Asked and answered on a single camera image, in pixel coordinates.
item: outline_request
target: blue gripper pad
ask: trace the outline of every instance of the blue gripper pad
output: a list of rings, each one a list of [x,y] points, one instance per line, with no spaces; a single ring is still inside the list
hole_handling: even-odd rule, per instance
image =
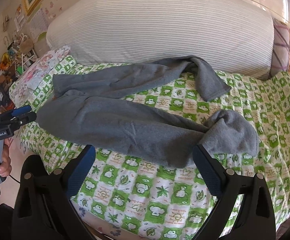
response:
[[[83,158],[80,160],[80,162],[77,164],[76,168],[72,172],[71,176],[68,178],[66,191],[66,196],[68,198],[75,196],[78,193],[88,172],[90,171],[92,165],[95,162],[95,148],[89,145],[87,145],[86,147],[90,148],[87,150]]]
[[[20,108],[15,109],[12,112],[12,116],[13,117],[17,117],[17,116],[20,116],[22,114],[26,114],[28,112],[31,112],[31,110],[32,110],[31,106],[26,105],[26,106],[23,106],[23,107],[20,107]]]
[[[220,198],[222,195],[223,182],[211,164],[213,161],[218,161],[213,159],[206,150],[205,153],[203,153],[197,145],[195,145],[192,150],[192,158],[211,195]]]

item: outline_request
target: screw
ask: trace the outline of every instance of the screw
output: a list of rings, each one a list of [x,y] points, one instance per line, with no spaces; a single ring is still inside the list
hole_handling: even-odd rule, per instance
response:
[[[258,179],[263,179],[264,178],[264,175],[262,175],[261,173],[257,173],[257,178]]]
[[[31,173],[26,173],[24,175],[24,179],[30,179],[32,177],[32,174]]]
[[[55,171],[53,171],[53,173],[54,173],[55,175],[60,175],[62,172],[63,172],[63,170],[60,169],[60,168],[57,168]]]
[[[226,169],[226,173],[231,176],[235,174],[235,172],[232,169]]]

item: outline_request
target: human hand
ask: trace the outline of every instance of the human hand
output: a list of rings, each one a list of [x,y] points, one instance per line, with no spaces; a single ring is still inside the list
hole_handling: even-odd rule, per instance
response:
[[[4,140],[3,153],[2,153],[2,164],[0,165],[0,176],[7,177],[11,174],[12,166],[9,152],[10,142],[8,139]]]

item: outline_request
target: bed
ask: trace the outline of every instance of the bed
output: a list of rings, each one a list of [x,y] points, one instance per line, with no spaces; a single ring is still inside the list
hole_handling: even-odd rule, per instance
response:
[[[44,74],[24,104],[37,111],[53,96],[54,74],[85,74],[121,64],[76,64],[70,55]],[[183,73],[179,79],[148,91],[127,96],[129,100],[179,114],[203,123],[219,109],[242,114],[259,134],[257,157],[247,154],[216,155],[221,164],[238,174],[262,173],[271,193],[276,227],[290,217],[290,74],[280,72],[268,81],[217,71],[232,87],[230,93],[207,103],[194,88],[194,77]],[[17,88],[11,88],[11,94]],[[18,136],[23,144],[42,157],[50,173],[64,168],[84,146],[56,138],[37,123],[24,126]],[[150,239],[190,238],[211,212],[215,198],[208,192],[199,171],[193,167],[168,169],[140,158],[97,149],[96,161],[80,192],[72,198],[84,219],[93,214],[115,227]],[[237,199],[224,229],[230,231],[242,198]]]
[[[82,0],[64,12],[49,26],[48,44],[55,50],[45,57],[44,71],[39,61],[12,85],[11,98],[17,107],[29,104],[37,111],[53,97],[54,74],[85,74],[188,54],[203,57],[232,87],[230,93],[204,102],[195,90],[194,77],[183,73],[174,82],[122,100],[198,123],[219,109],[242,114],[258,132],[258,156],[227,153],[215,158],[238,174],[265,176],[278,229],[290,217],[290,73],[280,72],[288,70],[290,30],[241,0],[137,1]],[[214,14],[198,10],[194,1]],[[152,17],[153,4],[160,18]],[[175,15],[194,18],[184,23],[174,21]],[[71,55],[69,49],[57,49],[65,44],[71,46]],[[49,173],[65,167],[84,148],[48,134],[36,123],[24,126],[17,136],[20,147],[41,156]],[[168,169],[107,149],[96,150],[96,161],[72,201],[85,222],[108,236],[191,239],[216,202],[194,166]],[[230,231],[241,201],[239,196],[223,234]]]

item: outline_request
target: poster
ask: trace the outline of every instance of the poster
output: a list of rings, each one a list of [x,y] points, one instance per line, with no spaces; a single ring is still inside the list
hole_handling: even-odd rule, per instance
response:
[[[47,32],[47,29],[48,29],[48,22],[45,18],[43,9],[40,8],[33,15],[32,19],[29,22],[29,30],[30,30],[33,40],[36,41],[42,33]]]
[[[15,12],[14,23],[16,26],[16,31],[19,32],[23,26],[25,25],[26,19],[24,14],[22,13],[22,5],[20,4]]]

